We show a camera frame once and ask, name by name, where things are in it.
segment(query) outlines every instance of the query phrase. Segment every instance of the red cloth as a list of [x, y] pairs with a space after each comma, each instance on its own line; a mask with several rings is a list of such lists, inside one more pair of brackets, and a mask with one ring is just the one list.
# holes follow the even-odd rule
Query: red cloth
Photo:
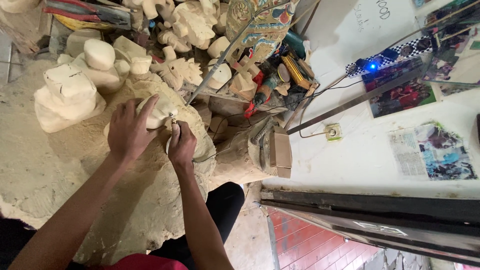
[[398, 99], [402, 107], [416, 107], [419, 103], [419, 94], [418, 92], [412, 92], [406, 97], [401, 97]]
[[103, 270], [188, 270], [181, 262], [147, 254], [132, 254]]

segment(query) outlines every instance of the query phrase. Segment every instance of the person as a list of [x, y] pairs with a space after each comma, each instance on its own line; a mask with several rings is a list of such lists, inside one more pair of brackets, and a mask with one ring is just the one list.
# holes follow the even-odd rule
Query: person
[[[136, 106], [141, 101], [141, 98], [130, 99], [117, 106], [108, 134], [110, 153], [38, 231], [24, 229], [26, 224], [19, 220], [0, 219], [0, 265], [10, 265], [9, 270], [87, 269], [71, 259], [114, 185], [156, 135], [165, 129], [146, 129], [147, 117], [158, 101], [158, 95], [152, 96], [137, 114]], [[149, 255], [132, 254], [112, 266], [96, 269], [233, 269], [223, 244], [243, 205], [243, 190], [238, 184], [228, 182], [209, 192], [207, 202], [204, 202], [193, 171], [195, 146], [196, 138], [186, 122], [172, 124], [168, 158], [180, 184], [185, 235], [165, 241], [161, 248]]]

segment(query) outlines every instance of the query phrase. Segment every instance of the workbench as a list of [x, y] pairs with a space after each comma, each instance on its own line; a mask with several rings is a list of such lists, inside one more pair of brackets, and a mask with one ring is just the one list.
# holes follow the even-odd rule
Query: workbench
[[[188, 92], [194, 92], [195, 89], [197, 89], [196, 85], [193, 85], [186, 81], [183, 81], [183, 85], [180, 88], [180, 90], [185, 90]], [[200, 92], [200, 94], [249, 103], [248, 100], [244, 99], [242, 96], [230, 90], [228, 87], [228, 83], [226, 83], [220, 89], [213, 89], [211, 87], [205, 86]], [[260, 105], [258, 107], [258, 110], [259, 111], [268, 110], [269, 113], [280, 113], [288, 110], [284, 106], [285, 106], [285, 102], [283, 101], [282, 96], [276, 90], [274, 90], [270, 95], [270, 100], [267, 103]]]

